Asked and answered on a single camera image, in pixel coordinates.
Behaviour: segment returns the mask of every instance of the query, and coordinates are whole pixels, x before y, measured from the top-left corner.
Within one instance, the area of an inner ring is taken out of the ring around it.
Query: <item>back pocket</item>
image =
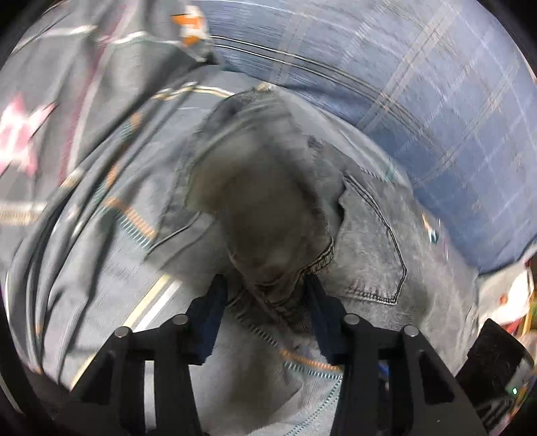
[[[407,269],[394,232],[375,199],[352,176],[346,175],[344,184],[334,259],[320,277],[331,294],[396,304]]]

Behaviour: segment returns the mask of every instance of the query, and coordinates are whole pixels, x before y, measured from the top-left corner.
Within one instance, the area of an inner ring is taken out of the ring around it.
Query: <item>clothing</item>
[[[223,273],[214,352],[191,368],[202,428],[328,433],[342,371],[304,316],[316,272],[347,311],[417,325],[456,372],[477,273],[405,173],[345,121],[210,65],[199,23],[175,1],[63,3],[0,71],[17,151],[0,176],[0,285],[21,358],[72,386],[119,325],[158,326]]]
[[[367,134],[481,273],[517,261],[535,240],[536,80],[476,0],[195,4],[226,68]]]

